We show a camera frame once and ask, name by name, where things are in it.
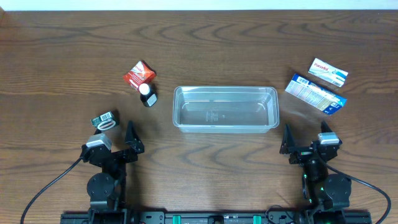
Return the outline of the blue Kool Fever box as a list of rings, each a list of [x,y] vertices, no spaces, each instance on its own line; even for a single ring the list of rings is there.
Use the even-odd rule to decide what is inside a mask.
[[[295,74],[285,91],[325,114],[332,115],[345,106],[347,99]]]

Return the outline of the white Panadol box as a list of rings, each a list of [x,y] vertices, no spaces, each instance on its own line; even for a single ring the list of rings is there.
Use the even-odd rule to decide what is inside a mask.
[[[348,72],[336,68],[318,58],[315,58],[308,72],[335,86],[342,87],[345,84]]]

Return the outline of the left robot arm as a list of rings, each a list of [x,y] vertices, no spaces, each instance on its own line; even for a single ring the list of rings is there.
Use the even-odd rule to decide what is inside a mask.
[[[99,212],[119,210],[126,206],[126,165],[138,160],[144,152],[144,144],[134,129],[134,123],[127,124],[125,144],[127,149],[113,152],[112,142],[104,132],[97,130],[81,147],[83,162],[100,167],[87,183],[90,208]]]

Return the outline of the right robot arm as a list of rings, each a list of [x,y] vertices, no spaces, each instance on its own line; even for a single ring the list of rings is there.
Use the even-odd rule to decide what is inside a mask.
[[[330,174],[327,168],[341,145],[342,140],[324,121],[321,133],[309,146],[298,146],[289,125],[285,125],[280,153],[289,156],[290,164],[302,167],[303,195],[311,203],[311,213],[349,207],[351,181],[341,174]]]

